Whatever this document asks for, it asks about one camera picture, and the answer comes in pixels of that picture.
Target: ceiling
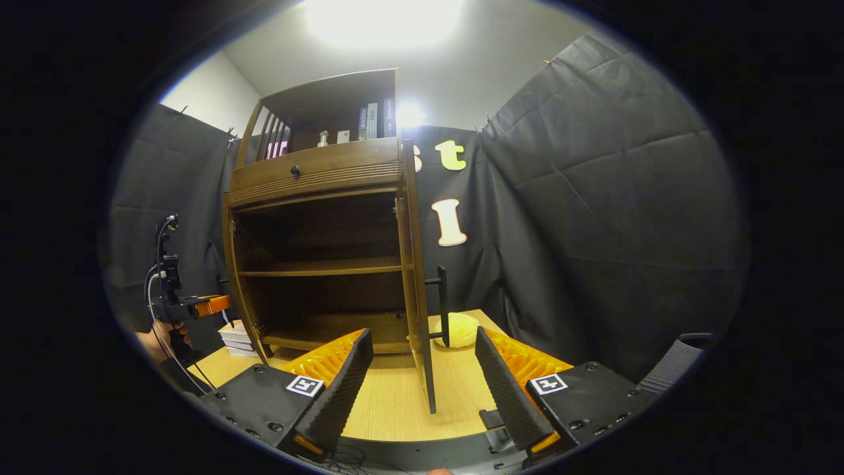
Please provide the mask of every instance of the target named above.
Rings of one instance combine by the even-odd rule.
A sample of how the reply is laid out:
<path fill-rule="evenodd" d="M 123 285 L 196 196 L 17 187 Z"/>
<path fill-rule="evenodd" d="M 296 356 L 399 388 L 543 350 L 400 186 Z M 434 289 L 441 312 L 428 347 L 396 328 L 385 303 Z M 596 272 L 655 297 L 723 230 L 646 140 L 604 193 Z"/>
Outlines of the ceiling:
<path fill-rule="evenodd" d="M 544 59 L 589 30 L 537 1 L 463 0 L 441 13 L 456 15 L 457 22 L 439 41 L 351 47 L 312 34 L 306 14 L 307 2 L 294 4 L 224 49 L 259 95 L 337 74 L 398 67 L 399 107 L 416 106 L 423 124 L 465 129 L 484 125 L 485 116 L 498 112 Z M 427 24 L 420 28 L 429 30 Z M 436 35 L 437 29 L 430 31 Z"/>

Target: black cable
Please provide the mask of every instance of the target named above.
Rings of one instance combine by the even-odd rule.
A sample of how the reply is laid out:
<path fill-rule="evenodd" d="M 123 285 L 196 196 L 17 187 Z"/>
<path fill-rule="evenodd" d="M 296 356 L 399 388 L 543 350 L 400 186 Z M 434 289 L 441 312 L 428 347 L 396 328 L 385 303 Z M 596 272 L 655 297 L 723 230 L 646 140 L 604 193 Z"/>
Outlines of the black cable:
<path fill-rule="evenodd" d="M 205 380 L 208 381 L 208 385 L 211 386 L 211 389 L 217 390 L 217 388 L 214 385 L 211 384 L 211 379 L 209 379 L 208 376 L 206 376 L 205 373 L 203 373 L 203 371 L 199 368 L 199 361 L 198 360 L 193 362 L 193 366 L 203 376 L 203 378 L 205 378 Z"/>
<path fill-rule="evenodd" d="M 159 276 L 159 285 L 160 285 L 161 291 L 163 292 L 164 291 L 164 284 L 161 283 L 160 276 Z M 151 313 L 152 312 L 152 302 L 151 302 L 150 297 L 151 296 L 149 295 L 149 293 L 147 293 L 147 306 L 148 306 L 149 311 Z M 153 322 L 153 333 L 155 333 L 155 339 L 159 341 L 159 345 L 160 345 L 161 340 L 159 339 L 158 331 L 155 330 L 155 322 Z M 173 352 L 173 348 L 170 348 L 170 355 L 172 355 L 173 360 L 176 361 L 176 364 L 179 365 L 179 369 L 181 369 L 182 373 L 184 373 L 185 376 L 187 376 L 187 378 L 193 383 L 193 385 L 195 385 L 197 387 L 199 392 L 202 393 L 202 394 L 206 394 L 206 391 L 193 379 L 190 372 L 188 372 L 187 369 L 185 369 L 185 367 L 181 364 L 181 361 L 179 361 L 179 358 L 176 358 L 176 353 Z"/>
<path fill-rule="evenodd" d="M 375 459 L 371 459 L 371 458 L 369 458 L 368 456 L 366 456 L 366 453 L 365 453 L 365 452 L 364 452 L 364 451 L 363 451 L 360 447 L 355 447 L 354 445 L 338 445 L 338 448 L 339 448 L 339 447 L 350 447 L 350 448 L 355 449 L 355 450 L 357 450 L 358 452 L 360 452 L 360 458 L 358 459 L 358 460 L 360 460 L 360 463 L 358 464 L 358 466 L 357 466 L 357 467 L 353 467 L 353 469 L 358 469 L 358 470 L 361 470 L 361 471 L 362 471 L 364 474 L 366 474 L 366 475 L 369 475 L 369 473 L 368 473 L 365 469 L 363 469 L 363 468 L 362 468 L 362 466 L 363 466 L 363 464 L 364 464 L 365 462 L 367 462 L 367 461 L 373 461 L 373 462 L 375 462 L 375 463 L 380 463 L 380 464 L 385 465 L 385 466 L 387 466 L 387 467 L 394 468 L 394 469 L 396 469 L 396 470 L 398 470 L 398 471 L 400 471 L 400 472 L 407 473 L 407 475 L 414 475 L 413 473 L 408 472 L 408 471 L 406 471 L 406 470 L 403 470 L 403 469 L 401 469 L 401 468 L 399 468 L 399 467 L 396 467 L 396 466 L 395 466 L 395 465 L 393 465 L 393 464 L 386 463 L 385 461 L 378 461 L 378 460 L 375 460 Z M 340 453 L 340 454 L 344 454 L 344 455 L 348 455 L 348 456 L 354 456 L 354 455 L 352 455 L 352 454 L 347 454 L 347 453 L 345 453 L 345 452 L 335 452 L 335 454 L 336 454 L 336 453 Z M 332 454 L 332 457 L 331 457 L 331 458 L 333 459 L 333 462 L 334 462 L 334 463 L 338 463 L 338 461 L 336 460 L 336 457 L 334 456 L 334 454 Z"/>
<path fill-rule="evenodd" d="M 153 278 L 153 269 L 155 269 L 155 266 L 153 266 L 149 270 L 149 272 L 147 272 L 147 278 L 144 279 L 144 281 L 143 281 L 143 302 L 147 306 L 147 313 L 149 314 L 149 317 L 152 319 L 152 321 L 150 322 L 150 325 L 153 329 L 153 333 L 155 334 L 155 341 L 159 344 L 159 347 L 161 348 L 161 352 L 164 353 L 164 356 L 167 356 L 167 351 L 164 349 L 164 345 L 161 344 L 161 340 L 158 337 L 158 332 L 155 331 L 155 315 L 153 314 L 153 309 L 149 305 L 149 300 L 147 299 L 147 296 L 148 296 L 147 286 L 149 285 L 149 279 Z"/>
<path fill-rule="evenodd" d="M 162 267 L 164 267 L 164 263 L 161 262 L 161 250 L 162 250 L 161 249 L 161 238 L 164 236 L 164 233 L 167 230 L 167 226 L 169 224 L 170 224 L 170 220 L 168 219 L 168 220 L 165 221 L 165 223 L 161 227 L 161 229 L 159 229 L 158 239 L 156 239 L 156 242 L 155 242 L 155 264 L 158 267 L 159 274 L 161 272 Z M 164 283 L 161 281 L 160 278 L 159 278 L 159 295 L 161 296 L 161 303 L 163 305 L 166 305 L 165 297 L 164 297 Z M 197 371 L 199 371 L 199 373 L 203 376 L 203 378 L 205 378 L 205 380 L 208 382 L 208 385 L 211 386 L 211 389 L 217 390 L 217 387 L 214 386 L 213 384 L 211 384 L 211 379 L 208 376 L 206 376 L 205 373 L 199 368 L 198 363 L 199 363 L 198 360 L 194 361 L 193 366 L 197 369 Z"/>
<path fill-rule="evenodd" d="M 340 461 L 337 459 L 337 455 L 346 455 L 353 457 L 354 464 L 348 461 Z M 324 467 L 328 470 L 334 470 L 335 472 L 342 473 L 343 475 L 372 475 L 370 472 L 367 472 L 361 465 L 364 462 L 364 458 L 355 457 L 353 454 L 348 454 L 345 452 L 332 452 L 327 457 L 330 463 L 325 464 Z"/>

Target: gray fabric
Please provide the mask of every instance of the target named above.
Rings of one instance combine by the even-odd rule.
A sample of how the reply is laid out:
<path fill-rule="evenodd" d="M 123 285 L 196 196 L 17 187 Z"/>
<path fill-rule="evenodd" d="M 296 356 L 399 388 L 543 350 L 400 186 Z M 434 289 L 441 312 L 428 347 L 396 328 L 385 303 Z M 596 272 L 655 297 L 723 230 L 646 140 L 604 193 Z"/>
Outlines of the gray fabric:
<path fill-rule="evenodd" d="M 582 324 L 568 301 L 556 290 L 562 285 L 549 250 L 539 239 L 527 213 L 481 148 L 474 131 L 441 127 L 403 129 L 421 152 L 416 173 L 425 276 L 436 267 L 448 271 L 451 311 L 481 308 L 509 335 L 533 341 L 544 352 L 565 361 L 587 361 Z M 434 147 L 446 140 L 464 148 L 466 167 L 447 170 Z M 457 217 L 467 240 L 457 246 L 437 243 L 441 232 L 431 205 L 441 199 L 460 201 Z M 438 293 L 427 286 L 429 314 L 439 313 Z M 548 319 L 547 315 L 558 318 Z M 557 335 L 554 341 L 535 341 L 536 335 Z"/>
<path fill-rule="evenodd" d="M 179 255 L 179 295 L 228 292 L 215 281 L 226 275 L 220 204 L 238 145 L 227 144 L 224 132 L 158 104 L 142 121 L 117 177 L 102 249 L 106 292 L 129 330 L 150 331 L 143 277 L 155 260 L 155 225 L 168 215 L 179 215 L 166 246 Z M 188 321 L 194 347 L 222 347 L 223 323 L 219 314 Z"/>
<path fill-rule="evenodd" d="M 566 301 L 594 359 L 639 380 L 677 335 L 724 328 L 747 268 L 738 192 L 706 123 L 641 57 L 585 35 L 482 136 L 549 249 L 558 278 L 537 288 Z M 552 347 L 559 310 L 532 302 L 516 337 Z"/>

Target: person's hand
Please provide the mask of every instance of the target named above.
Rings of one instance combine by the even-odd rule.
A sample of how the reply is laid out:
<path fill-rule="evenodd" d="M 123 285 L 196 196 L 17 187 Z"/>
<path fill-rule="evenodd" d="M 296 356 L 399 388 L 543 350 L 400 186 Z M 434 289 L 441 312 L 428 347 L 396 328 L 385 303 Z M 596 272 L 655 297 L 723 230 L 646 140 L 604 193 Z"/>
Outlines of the person's hand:
<path fill-rule="evenodd" d="M 143 349 L 147 351 L 149 357 L 152 358 L 152 360 L 156 364 L 161 363 L 162 361 L 170 357 L 169 352 L 165 352 L 162 347 L 170 346 L 171 330 L 179 330 L 181 340 L 184 341 L 185 344 L 188 345 L 191 349 L 193 349 L 193 343 L 191 342 L 191 337 L 187 334 L 187 327 L 185 326 L 184 322 L 176 322 L 174 325 L 171 325 L 167 322 L 155 319 L 153 325 L 155 328 L 154 331 L 150 330 L 149 333 L 136 332 L 135 335 L 138 336 L 138 339 L 141 341 Z M 156 340 L 156 333 L 161 339 L 161 342 Z"/>

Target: stack of books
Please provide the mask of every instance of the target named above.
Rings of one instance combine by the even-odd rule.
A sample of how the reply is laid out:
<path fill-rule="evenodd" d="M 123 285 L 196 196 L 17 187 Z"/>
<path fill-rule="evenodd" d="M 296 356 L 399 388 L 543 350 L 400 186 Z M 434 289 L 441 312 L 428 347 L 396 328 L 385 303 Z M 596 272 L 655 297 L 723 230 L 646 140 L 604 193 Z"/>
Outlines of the stack of books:
<path fill-rule="evenodd" d="M 258 353 L 252 347 L 252 342 L 249 341 L 249 335 L 246 334 L 246 328 L 243 327 L 242 321 L 235 320 L 235 328 L 226 325 L 217 330 L 217 333 L 223 338 L 223 343 L 229 350 L 229 354 L 258 358 Z"/>
<path fill-rule="evenodd" d="M 396 136 L 396 103 L 388 97 L 380 103 L 371 102 L 360 108 L 358 115 L 358 140 L 378 139 Z"/>

